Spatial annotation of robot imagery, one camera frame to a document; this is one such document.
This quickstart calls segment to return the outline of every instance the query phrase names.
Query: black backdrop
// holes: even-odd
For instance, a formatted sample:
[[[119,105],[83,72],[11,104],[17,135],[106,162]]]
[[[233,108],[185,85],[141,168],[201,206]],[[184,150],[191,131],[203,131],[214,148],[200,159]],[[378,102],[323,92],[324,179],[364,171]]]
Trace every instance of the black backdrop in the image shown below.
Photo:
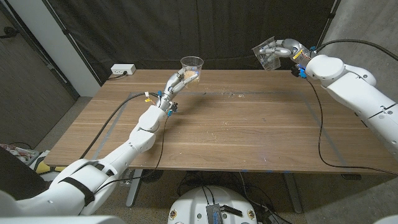
[[[203,69],[262,69],[253,47],[272,36],[316,45],[333,2],[49,0],[101,82],[114,63],[180,69],[188,55]]]

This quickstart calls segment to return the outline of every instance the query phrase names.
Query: black cable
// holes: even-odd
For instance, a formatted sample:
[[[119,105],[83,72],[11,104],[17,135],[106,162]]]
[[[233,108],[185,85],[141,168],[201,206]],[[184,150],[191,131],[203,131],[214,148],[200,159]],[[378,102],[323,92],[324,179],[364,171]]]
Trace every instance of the black cable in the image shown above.
[[[167,118],[166,118],[166,121],[164,122],[164,130],[163,130],[163,138],[162,138],[162,150],[160,151],[160,157],[159,157],[159,160],[157,161],[157,164],[156,164],[156,166],[155,166],[155,169],[153,169],[150,173],[148,173],[148,174],[146,174],[146,175],[142,175],[142,176],[140,176],[140,177],[133,177],[133,178],[126,178],[126,179],[112,180],[112,181],[110,181],[110,182],[108,182],[108,183],[102,185],[100,188],[98,188],[98,189],[94,192],[94,194],[96,194],[97,192],[99,192],[101,189],[103,189],[104,187],[108,186],[109,184],[112,184],[112,183],[115,183],[115,182],[118,182],[118,181],[134,180],[134,179],[145,178],[145,177],[150,176],[153,172],[155,172],[156,168],[159,166],[159,163],[160,163],[160,160],[161,160],[162,154],[163,154],[164,135],[165,135],[165,133],[166,133],[166,123],[167,123],[167,120],[168,120],[168,119],[169,119],[169,117],[167,117]]]
[[[331,167],[349,168],[349,169],[368,169],[368,170],[375,170],[375,171],[379,171],[379,172],[385,172],[385,173],[388,173],[388,174],[398,175],[398,173],[393,172],[393,171],[388,171],[388,170],[383,170],[383,169],[378,169],[378,168],[372,168],[372,167],[364,167],[364,166],[336,166],[336,165],[332,165],[332,164],[327,163],[327,162],[322,158],[322,155],[321,155],[321,135],[322,135],[322,127],[323,127],[323,111],[322,111],[322,105],[321,105],[321,101],[319,100],[318,93],[317,93],[317,91],[315,90],[315,87],[312,85],[312,83],[310,82],[310,80],[308,80],[307,78],[305,78],[305,79],[306,79],[306,81],[311,85],[312,89],[314,90],[315,96],[317,96],[317,100],[318,100],[318,103],[319,103],[319,108],[320,108],[320,111],[321,111],[321,126],[320,126],[319,137],[318,137],[318,153],[319,153],[319,157],[321,158],[322,162],[325,163],[325,164],[328,165],[328,166],[331,166]]]
[[[210,191],[210,193],[211,193],[211,197],[213,198],[213,205],[215,205],[216,204],[216,202],[215,202],[215,200],[214,200],[214,195],[213,195],[213,192],[210,190],[210,188],[208,188],[207,186],[205,186],[209,191]]]
[[[8,145],[12,145],[12,144],[24,144],[24,145],[28,146],[29,149],[33,149],[32,146],[30,146],[30,144],[27,144],[27,143],[24,143],[24,142],[12,142],[12,143],[9,143]]]
[[[321,44],[321,46],[319,46],[317,48],[317,52],[321,51],[324,47],[326,47],[329,44],[333,44],[333,43],[339,43],[339,42],[354,42],[354,43],[360,43],[360,44],[366,44],[372,47],[375,47],[379,50],[381,50],[382,52],[388,54],[388,56],[392,57],[393,59],[398,61],[398,56],[393,54],[391,51],[385,49],[384,47],[381,47],[380,45],[374,44],[372,42],[369,41],[365,41],[365,40],[356,40],[356,39],[340,39],[340,40],[332,40],[329,42],[326,42],[324,44]]]
[[[152,96],[158,96],[156,93],[149,93]],[[132,97],[127,98],[126,100],[124,100],[117,108],[115,111],[113,111],[113,113],[111,114],[111,116],[109,116],[108,120],[105,121],[104,125],[102,126],[102,128],[100,129],[100,131],[98,132],[98,134],[95,136],[94,140],[91,142],[91,144],[87,147],[87,149],[83,152],[83,154],[80,156],[80,159],[84,158],[87,154],[87,152],[91,149],[91,147],[93,147],[94,143],[97,141],[97,139],[100,137],[101,133],[104,131],[106,125],[111,121],[112,117],[118,112],[118,110],[125,104],[127,103],[129,100],[134,99],[137,96],[142,96],[145,95],[145,93],[138,93]]]
[[[254,188],[260,190],[260,191],[268,198],[269,202],[271,203],[272,209],[275,208],[274,203],[272,203],[271,198],[270,198],[270,197],[265,193],[265,191],[263,191],[261,188],[255,186],[255,185],[248,185],[248,184],[246,184],[246,187],[249,187],[249,188],[250,188],[250,187],[254,187]]]
[[[273,211],[271,211],[271,210],[270,210],[270,212],[271,212],[272,216],[274,216],[274,215],[278,216],[283,222],[286,222],[287,224],[293,224],[293,223],[287,221],[286,219],[282,218],[280,215],[276,214],[276,212],[273,212]]]
[[[123,77],[125,75],[127,75],[127,71],[124,71],[122,75],[119,75],[119,76],[116,76],[116,77],[112,77],[112,78],[108,78],[108,80],[115,80],[115,79],[121,78],[121,77]]]
[[[209,200],[207,199],[207,195],[206,195],[206,192],[205,192],[205,188],[202,186],[201,189],[203,190],[203,193],[205,194],[206,201],[207,201],[207,205],[209,205],[210,203],[209,203]]]

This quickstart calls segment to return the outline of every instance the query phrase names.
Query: white cable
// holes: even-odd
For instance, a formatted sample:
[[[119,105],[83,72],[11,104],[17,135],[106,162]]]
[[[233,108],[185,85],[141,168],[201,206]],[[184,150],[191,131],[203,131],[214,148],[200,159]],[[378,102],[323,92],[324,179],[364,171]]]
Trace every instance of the white cable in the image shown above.
[[[282,218],[282,217],[280,217],[278,214],[276,214],[275,212],[273,212],[272,210],[270,210],[269,208],[267,208],[265,205],[261,205],[261,204],[255,202],[255,201],[251,200],[251,199],[248,197],[247,193],[246,193],[246,186],[245,186],[245,184],[244,184],[244,179],[243,179],[243,176],[242,176],[242,172],[239,172],[239,175],[240,175],[241,178],[242,178],[243,190],[244,190],[244,195],[246,196],[246,198],[247,198],[249,201],[251,201],[252,203],[254,203],[254,204],[258,205],[258,206],[261,206],[261,207],[265,208],[266,211],[270,211],[270,212],[271,212],[271,215],[272,215],[273,217],[274,217],[274,215],[276,215],[276,216],[278,216],[279,218]]]
[[[244,195],[246,196],[246,198],[247,198],[249,201],[251,201],[252,203],[254,203],[254,204],[258,205],[258,206],[261,206],[261,207],[265,208],[266,210],[268,210],[268,208],[267,208],[266,206],[263,206],[263,205],[261,205],[261,204],[255,202],[255,201],[251,200],[251,199],[248,197],[248,195],[247,195],[247,193],[246,193],[246,186],[245,186],[245,184],[244,184],[242,172],[239,172],[239,175],[240,175],[241,178],[242,178],[243,190],[244,190]]]

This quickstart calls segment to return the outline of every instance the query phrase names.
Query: power strip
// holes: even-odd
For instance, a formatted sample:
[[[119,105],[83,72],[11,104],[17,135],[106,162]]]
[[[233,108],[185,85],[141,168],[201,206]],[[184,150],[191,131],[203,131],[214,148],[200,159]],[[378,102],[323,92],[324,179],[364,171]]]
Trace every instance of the power strip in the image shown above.
[[[136,65],[134,64],[114,64],[111,68],[113,75],[122,75],[123,72],[127,72],[127,75],[132,75],[136,71]]]

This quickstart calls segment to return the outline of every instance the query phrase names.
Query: wooden table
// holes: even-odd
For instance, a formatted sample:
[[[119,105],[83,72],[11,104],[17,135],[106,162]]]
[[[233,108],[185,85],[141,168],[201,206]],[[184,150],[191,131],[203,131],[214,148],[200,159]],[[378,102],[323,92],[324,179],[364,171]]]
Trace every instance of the wooden table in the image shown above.
[[[137,70],[108,81],[45,158],[51,166],[79,159],[114,109],[129,95],[163,90],[175,70]],[[398,172],[398,162],[354,113],[312,81],[324,111],[321,151],[336,165]],[[86,158],[102,158],[127,140],[150,106],[144,96],[127,103],[108,124]],[[254,172],[370,173],[325,165],[318,155],[320,110],[311,86],[288,71],[203,70],[200,84],[174,99],[178,113],[166,125],[158,169]],[[163,126],[154,147],[131,167],[155,167]]]

